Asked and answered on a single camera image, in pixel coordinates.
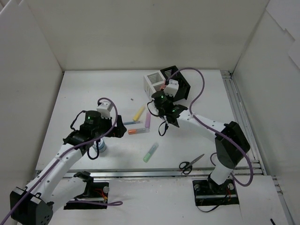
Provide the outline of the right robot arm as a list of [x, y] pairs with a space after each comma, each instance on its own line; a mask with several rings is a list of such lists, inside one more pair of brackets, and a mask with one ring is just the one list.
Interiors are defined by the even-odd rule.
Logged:
[[165, 121], [166, 127], [174, 125], [186, 131], [195, 132], [215, 143], [218, 163], [207, 178], [209, 191], [220, 192], [227, 178], [232, 175], [242, 159], [246, 159], [249, 165], [249, 181], [241, 183], [236, 180], [236, 182], [243, 187], [252, 183], [254, 171], [247, 156], [250, 145], [237, 122], [221, 123], [192, 113], [191, 108], [175, 105], [162, 90], [152, 94], [151, 98], [158, 111], [156, 116]]

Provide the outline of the blue slim highlighter pen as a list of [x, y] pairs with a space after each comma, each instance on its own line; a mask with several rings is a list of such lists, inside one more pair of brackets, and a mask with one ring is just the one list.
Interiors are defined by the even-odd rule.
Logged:
[[133, 124], [141, 124], [141, 123], [143, 123], [143, 121], [129, 121], [129, 122], [123, 122], [123, 124], [125, 125], [125, 126], [127, 126], [127, 125], [133, 125]]

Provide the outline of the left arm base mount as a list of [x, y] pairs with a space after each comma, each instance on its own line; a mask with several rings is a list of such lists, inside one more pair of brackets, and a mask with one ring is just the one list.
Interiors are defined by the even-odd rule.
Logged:
[[94, 203], [108, 203], [109, 182], [94, 182], [87, 195], [78, 195], [71, 203], [67, 203], [64, 210], [104, 210], [107, 206], [90, 203], [74, 203], [74, 201], [88, 201]]

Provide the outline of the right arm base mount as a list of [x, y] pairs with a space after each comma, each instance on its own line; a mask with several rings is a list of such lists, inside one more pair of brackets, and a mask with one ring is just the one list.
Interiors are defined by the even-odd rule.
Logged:
[[209, 187], [207, 180], [193, 180], [194, 200], [196, 207], [205, 213], [212, 212], [220, 206], [239, 205], [237, 191], [232, 179], [217, 190]]

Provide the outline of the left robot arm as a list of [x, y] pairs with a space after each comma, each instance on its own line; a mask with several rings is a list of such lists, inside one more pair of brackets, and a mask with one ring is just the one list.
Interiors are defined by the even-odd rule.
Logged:
[[44, 170], [24, 188], [10, 193], [8, 216], [22, 225], [47, 225], [53, 214], [70, 200], [93, 193], [94, 179], [89, 172], [78, 172], [66, 185], [60, 181], [103, 137], [122, 138], [126, 132], [121, 115], [104, 118], [98, 111], [86, 111], [83, 124], [63, 139], [63, 145]]

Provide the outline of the orange capped grey highlighter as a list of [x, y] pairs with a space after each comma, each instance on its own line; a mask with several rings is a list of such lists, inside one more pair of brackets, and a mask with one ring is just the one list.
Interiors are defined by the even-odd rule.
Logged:
[[136, 134], [144, 134], [144, 133], [148, 133], [150, 131], [149, 128], [137, 128], [137, 129], [130, 129], [128, 130], [128, 134], [129, 135], [136, 135]]

